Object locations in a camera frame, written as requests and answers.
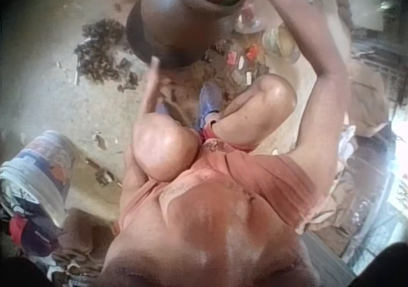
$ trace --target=clay pot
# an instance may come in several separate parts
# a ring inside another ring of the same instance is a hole
[[[145,62],[156,55],[164,68],[187,66],[232,33],[244,2],[223,6],[207,0],[141,0],[127,18],[127,40]]]

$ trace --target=white bucket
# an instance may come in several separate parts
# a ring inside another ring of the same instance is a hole
[[[72,142],[56,131],[46,131],[0,167],[2,192],[6,189],[14,198],[39,205],[62,228],[74,163]]]

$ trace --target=leg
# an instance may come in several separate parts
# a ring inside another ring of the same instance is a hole
[[[132,150],[138,166],[151,178],[168,182],[188,169],[198,152],[196,134],[170,116],[150,113],[133,130]]]
[[[255,147],[293,113],[296,103],[295,90],[286,79],[264,75],[225,111],[208,115],[206,122],[217,121],[212,129],[225,142]]]

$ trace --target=pottery wheel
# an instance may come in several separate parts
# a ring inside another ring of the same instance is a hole
[[[138,1],[130,11],[126,22],[126,36],[132,51],[143,62],[149,63],[152,55],[160,59],[160,67],[164,69],[181,68],[196,61],[185,53],[169,46],[153,43],[145,29],[140,12],[141,1]]]

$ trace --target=bucket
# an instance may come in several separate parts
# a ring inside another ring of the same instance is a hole
[[[56,131],[45,131],[0,167],[1,203],[12,211],[47,216],[58,228],[75,163],[75,146]]]

